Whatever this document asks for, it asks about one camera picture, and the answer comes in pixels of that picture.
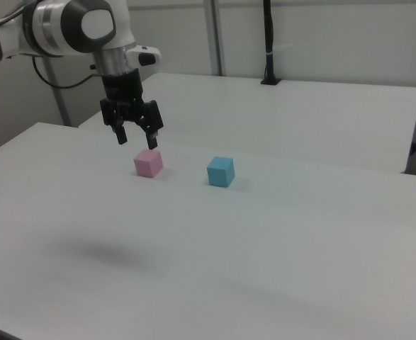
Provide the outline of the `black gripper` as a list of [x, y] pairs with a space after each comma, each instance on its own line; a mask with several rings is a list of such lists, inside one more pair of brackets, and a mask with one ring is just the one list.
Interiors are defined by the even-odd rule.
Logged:
[[[148, 149], [155, 149], [159, 129], [164, 127], [157, 102], [142, 99], [142, 81], [139, 69], [119, 75], [101, 77], [106, 98], [100, 101], [103, 122], [116, 134], [118, 144], [128, 139], [123, 127], [124, 120], [136, 121], [145, 132]], [[128, 109], [122, 115], [119, 103], [126, 103]]]

